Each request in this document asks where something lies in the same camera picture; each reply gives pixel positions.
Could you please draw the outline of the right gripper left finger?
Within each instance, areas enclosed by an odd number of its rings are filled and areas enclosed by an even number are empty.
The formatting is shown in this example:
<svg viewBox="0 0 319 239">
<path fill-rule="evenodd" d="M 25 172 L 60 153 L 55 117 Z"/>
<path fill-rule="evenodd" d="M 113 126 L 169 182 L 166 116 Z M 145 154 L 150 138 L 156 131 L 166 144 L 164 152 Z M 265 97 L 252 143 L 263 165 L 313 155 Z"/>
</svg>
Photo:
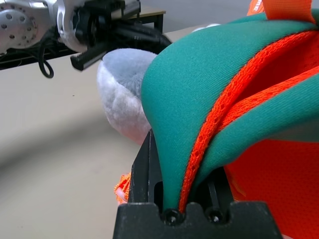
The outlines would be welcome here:
<svg viewBox="0 0 319 239">
<path fill-rule="evenodd" d="M 131 168 L 131 203 L 163 205 L 163 183 L 155 137 L 150 130 Z"/>
</svg>

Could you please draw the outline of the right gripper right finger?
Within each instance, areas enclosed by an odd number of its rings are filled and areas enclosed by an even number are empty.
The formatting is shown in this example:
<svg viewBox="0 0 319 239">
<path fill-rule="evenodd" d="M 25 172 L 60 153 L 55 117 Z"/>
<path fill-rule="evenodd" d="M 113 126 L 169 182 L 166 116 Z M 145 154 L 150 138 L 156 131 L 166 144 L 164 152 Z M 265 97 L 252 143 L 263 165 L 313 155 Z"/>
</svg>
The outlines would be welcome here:
<svg viewBox="0 0 319 239">
<path fill-rule="evenodd" d="M 194 201 L 203 208 L 229 208 L 234 199 L 223 167 L 215 169 L 200 183 Z"/>
</svg>

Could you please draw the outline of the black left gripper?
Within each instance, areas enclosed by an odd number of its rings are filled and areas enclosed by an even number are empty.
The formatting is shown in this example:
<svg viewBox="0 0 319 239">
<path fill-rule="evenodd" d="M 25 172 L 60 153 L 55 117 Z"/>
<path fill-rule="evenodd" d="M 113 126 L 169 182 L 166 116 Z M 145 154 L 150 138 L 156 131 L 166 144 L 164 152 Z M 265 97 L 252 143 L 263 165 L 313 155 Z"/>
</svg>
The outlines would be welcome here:
<svg viewBox="0 0 319 239">
<path fill-rule="evenodd" d="M 139 16 L 139 0 L 88 0 L 75 9 L 72 19 L 75 37 L 86 47 L 71 57 L 72 66 L 83 71 L 111 51 L 108 42 L 118 21 Z M 135 22 L 120 22 L 114 36 L 117 48 L 132 48 L 159 54 L 172 42 L 159 30 Z"/>
</svg>

